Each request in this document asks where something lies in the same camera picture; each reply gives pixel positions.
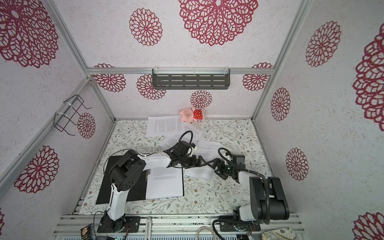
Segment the red polka dot dress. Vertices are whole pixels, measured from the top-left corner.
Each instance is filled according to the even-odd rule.
[[[202,120],[203,119],[203,113],[201,112],[201,109],[197,109],[193,111],[193,118]]]

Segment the enclosure booth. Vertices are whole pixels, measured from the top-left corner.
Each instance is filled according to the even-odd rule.
[[[168,136],[147,135],[148,118],[176,115],[192,119],[195,141],[281,181],[289,218],[228,232],[218,222],[224,239],[274,229],[382,239],[383,10],[379,0],[1,1],[0,239],[81,239],[86,226],[92,239],[125,239],[97,232],[112,201],[107,160],[162,152]],[[125,203],[139,217],[127,238],[195,239],[250,204],[249,185],[182,172],[183,195]]]

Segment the black wire rack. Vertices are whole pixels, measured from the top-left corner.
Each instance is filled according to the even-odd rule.
[[[74,97],[76,97],[76,99],[73,101],[73,103],[69,103],[68,101],[70,101],[70,100],[73,99]],[[73,104],[75,104],[76,100],[79,101],[80,105],[75,109],[75,108],[73,107]],[[83,100],[83,99],[80,97],[80,95],[78,95],[78,94],[76,94],[76,95],[74,95],[74,96],[68,98],[68,99],[65,100],[63,103],[66,103],[66,104],[70,105],[71,107],[68,108],[68,109],[67,109],[65,112],[63,112],[63,113],[55,113],[55,116],[53,117],[53,126],[54,126],[57,130],[59,130],[60,132],[65,131],[68,135],[75,136],[75,134],[70,134],[69,132],[67,132],[67,130],[65,130],[66,126],[67,126],[68,123],[70,123],[70,122],[77,126],[77,124],[74,123],[74,122],[72,121],[72,118],[73,118],[73,116],[74,116],[75,114],[78,114],[79,116],[81,116],[81,115],[79,114],[79,112],[78,112],[78,110],[79,110],[79,108],[80,108],[81,106],[83,106],[85,109],[91,109],[92,107],[87,108],[87,107],[84,105],[84,100]],[[71,109],[71,108],[74,110],[74,113],[73,113],[72,116],[69,118],[68,115],[66,114],[66,112],[67,112],[69,109]],[[59,118],[59,120],[56,122],[56,116],[58,116],[58,115],[62,115],[62,116],[66,117],[66,118],[68,119],[68,122],[64,125],[64,127],[62,127],[62,126],[59,124],[61,118]]]

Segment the plush toy head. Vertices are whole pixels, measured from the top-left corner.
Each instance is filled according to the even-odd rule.
[[[181,118],[180,121],[184,122],[193,122],[193,111],[190,108],[185,108],[180,112]]]

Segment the plush toy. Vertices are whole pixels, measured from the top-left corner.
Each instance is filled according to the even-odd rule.
[[[181,110],[180,112],[181,118],[180,121],[184,122],[192,122],[197,120],[204,120],[205,119],[205,113],[204,109],[196,109],[195,107],[190,108],[185,108]]]

